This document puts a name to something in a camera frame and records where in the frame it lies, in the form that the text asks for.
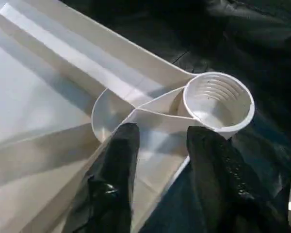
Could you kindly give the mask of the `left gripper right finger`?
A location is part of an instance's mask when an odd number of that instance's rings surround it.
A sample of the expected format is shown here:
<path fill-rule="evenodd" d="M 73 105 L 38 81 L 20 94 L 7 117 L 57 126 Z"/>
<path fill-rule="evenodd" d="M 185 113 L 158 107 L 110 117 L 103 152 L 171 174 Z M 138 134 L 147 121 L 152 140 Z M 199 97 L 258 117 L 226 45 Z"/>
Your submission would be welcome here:
<path fill-rule="evenodd" d="M 190 126 L 186 146 L 206 232 L 291 233 L 288 217 L 223 136 Z"/>

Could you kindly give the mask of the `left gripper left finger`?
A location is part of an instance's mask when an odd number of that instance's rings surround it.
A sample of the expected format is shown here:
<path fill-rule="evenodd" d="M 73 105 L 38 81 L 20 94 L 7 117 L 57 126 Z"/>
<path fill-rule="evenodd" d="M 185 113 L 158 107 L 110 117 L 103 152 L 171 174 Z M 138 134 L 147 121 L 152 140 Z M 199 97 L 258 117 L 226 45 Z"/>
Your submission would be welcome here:
<path fill-rule="evenodd" d="M 120 125 L 86 172 L 73 199 L 65 233 L 129 233 L 140 131 Z"/>

